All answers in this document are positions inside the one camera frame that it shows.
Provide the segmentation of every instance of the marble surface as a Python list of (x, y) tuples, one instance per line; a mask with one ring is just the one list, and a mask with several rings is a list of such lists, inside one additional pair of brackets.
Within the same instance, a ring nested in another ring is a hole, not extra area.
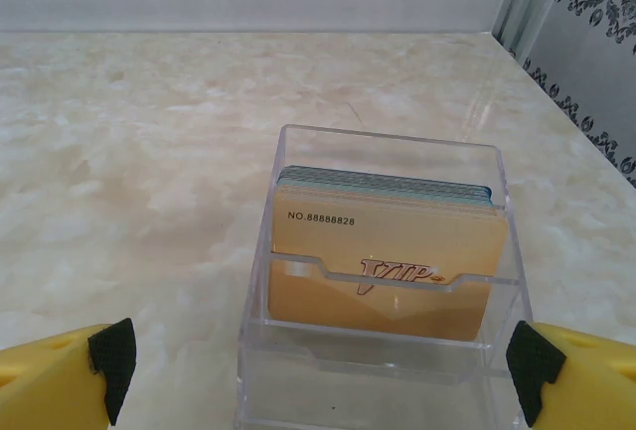
[(636, 191), (486, 34), (0, 35), (0, 349), (134, 321), (117, 428), (230, 428), (285, 123), (497, 145), (538, 321), (636, 344)]

